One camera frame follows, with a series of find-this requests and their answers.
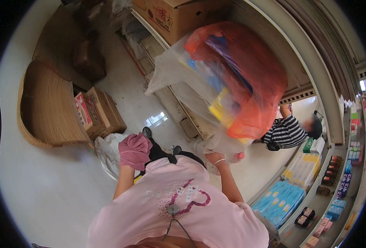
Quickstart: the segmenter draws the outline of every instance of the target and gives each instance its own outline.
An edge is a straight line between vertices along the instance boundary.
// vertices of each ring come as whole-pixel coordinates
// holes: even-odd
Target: black pants
[[[169,159],[169,162],[171,163],[177,163],[177,159],[175,158],[175,156],[173,156],[173,154],[168,154],[166,152],[164,152],[161,147],[154,141],[153,138],[150,138],[151,143],[153,144],[153,147],[151,147],[150,149],[150,162],[156,161],[160,158],[163,157],[167,157]],[[188,152],[188,151],[181,151],[179,152],[178,155],[183,155],[189,158],[194,159],[195,161],[199,162],[201,165],[203,165],[205,167],[204,162],[197,156],[195,156],[193,153]]]

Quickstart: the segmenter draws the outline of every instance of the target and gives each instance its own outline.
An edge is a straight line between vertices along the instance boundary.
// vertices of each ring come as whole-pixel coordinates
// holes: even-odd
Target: hand
[[[210,154],[205,154],[205,157],[207,158],[207,160],[209,160],[209,162],[211,162],[212,164],[216,163],[218,160],[225,158],[224,154],[219,153],[219,152],[215,152],[215,153],[210,153]],[[215,164],[215,166],[218,168],[219,165],[223,164],[223,162],[225,163],[225,161],[220,161],[217,164]]]

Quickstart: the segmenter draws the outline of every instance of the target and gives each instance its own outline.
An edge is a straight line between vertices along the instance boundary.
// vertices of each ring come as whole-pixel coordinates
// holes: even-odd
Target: purple package
[[[344,182],[341,182],[340,187],[338,188],[338,190],[339,191],[343,191],[344,186],[345,186],[345,183]]]
[[[341,182],[346,182],[347,181],[347,176],[348,176],[348,174],[344,174],[343,180]]]
[[[344,185],[344,188],[343,188],[343,191],[342,191],[343,196],[346,196],[347,195],[348,188],[349,188],[349,183],[346,183]]]
[[[347,175],[347,180],[346,180],[346,182],[350,182],[350,181],[351,181],[351,178],[352,178],[352,173],[349,173],[349,174]]]
[[[335,198],[340,200],[342,196],[343,196],[343,192],[342,191],[337,191],[337,195],[336,195]]]

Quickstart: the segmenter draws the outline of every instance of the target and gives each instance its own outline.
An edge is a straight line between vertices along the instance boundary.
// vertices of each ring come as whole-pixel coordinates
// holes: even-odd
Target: woven basket
[[[46,62],[29,64],[18,94],[18,128],[27,142],[38,147],[93,147],[78,116],[72,82],[57,75]]]

